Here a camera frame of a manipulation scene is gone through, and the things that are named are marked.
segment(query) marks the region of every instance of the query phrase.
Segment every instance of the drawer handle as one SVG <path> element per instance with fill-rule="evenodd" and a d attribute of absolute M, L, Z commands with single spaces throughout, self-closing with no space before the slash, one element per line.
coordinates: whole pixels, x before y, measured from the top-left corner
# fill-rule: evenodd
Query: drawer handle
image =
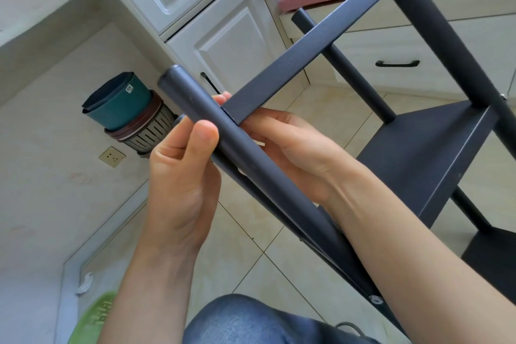
<path fill-rule="evenodd" d="M 413 60 L 408 64 L 386 64 L 383 60 L 378 60 L 375 65 L 377 67 L 405 67 L 405 68 L 412 68 L 419 66 L 420 61 L 419 60 Z"/>
<path fill-rule="evenodd" d="M 220 91 L 217 90 L 217 88 L 215 87 L 215 85 L 212 83 L 212 81 L 210 80 L 210 78 L 208 78 L 208 75 L 206 75 L 206 73 L 201 73 L 201 76 L 206 79 L 208 81 L 208 83 L 210 84 L 211 87 L 213 87 L 213 90 L 215 90 L 215 93 L 217 94 L 220 94 Z"/>

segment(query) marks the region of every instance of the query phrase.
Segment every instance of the forearm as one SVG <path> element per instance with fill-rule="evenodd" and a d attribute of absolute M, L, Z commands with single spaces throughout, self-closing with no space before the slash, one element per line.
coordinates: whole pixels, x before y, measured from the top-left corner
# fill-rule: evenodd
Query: forearm
<path fill-rule="evenodd" d="M 419 344 L 505 343 L 516 307 L 455 256 L 366 167 L 339 166 L 328 211 Z"/>
<path fill-rule="evenodd" d="M 99 344 L 180 344 L 196 255 L 138 243 Z"/>

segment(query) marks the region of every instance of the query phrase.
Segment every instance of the step stool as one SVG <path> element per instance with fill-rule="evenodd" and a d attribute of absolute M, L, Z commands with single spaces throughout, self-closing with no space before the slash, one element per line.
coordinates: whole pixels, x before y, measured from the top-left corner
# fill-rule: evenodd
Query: step stool
<path fill-rule="evenodd" d="M 318 25 L 302 9 L 297 11 L 292 21 L 305 35 L 222 106 L 180 66 L 170 68 L 159 87 L 192 120 L 207 119 L 218 127 L 215 163 L 403 331 L 329 215 L 239 127 L 308 63 L 324 55 L 384 122 L 358 160 L 428 227 L 451 198 L 478 229 L 462 259 L 516 303 L 516 234 L 491 226 L 458 187 L 492 130 L 516 159 L 516 118 L 432 0 L 394 1 L 469 100 L 396 115 L 333 45 L 378 1 L 346 0 Z"/>

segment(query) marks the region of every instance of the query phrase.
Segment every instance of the wall socket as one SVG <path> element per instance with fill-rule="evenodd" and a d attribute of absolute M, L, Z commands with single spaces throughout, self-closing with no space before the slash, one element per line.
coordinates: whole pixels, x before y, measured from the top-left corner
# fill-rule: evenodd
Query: wall socket
<path fill-rule="evenodd" d="M 107 163 L 111 167 L 117 167 L 120 162 L 122 162 L 122 159 L 124 159 L 126 156 L 122 154 L 120 151 L 118 151 L 114 147 L 109 147 L 106 151 L 104 151 L 99 159 Z"/>

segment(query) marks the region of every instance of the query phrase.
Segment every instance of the beige tile floor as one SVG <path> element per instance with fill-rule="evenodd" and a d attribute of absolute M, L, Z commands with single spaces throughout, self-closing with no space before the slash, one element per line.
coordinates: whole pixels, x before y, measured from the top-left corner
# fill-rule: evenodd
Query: beige tile floor
<path fill-rule="evenodd" d="M 397 112 L 439 106 L 448 101 L 384 95 Z M 376 115 L 345 88 L 307 88 L 288 108 L 356 156 L 381 126 Z M 461 181 L 462 189 L 496 226 L 516 231 L 516 161 L 493 135 Z M 94 299 L 117 289 L 134 251 L 144 207 L 83 267 L 94 273 L 92 288 L 80 298 L 80 313 Z M 449 202 L 432 231 L 461 254 L 474 227 Z M 193 276 L 188 321 L 216 297 L 253 296 L 272 307 L 337 324 L 351 321 L 382 343 L 407 339 L 289 230 L 223 175 L 223 188 L 210 235 Z"/>

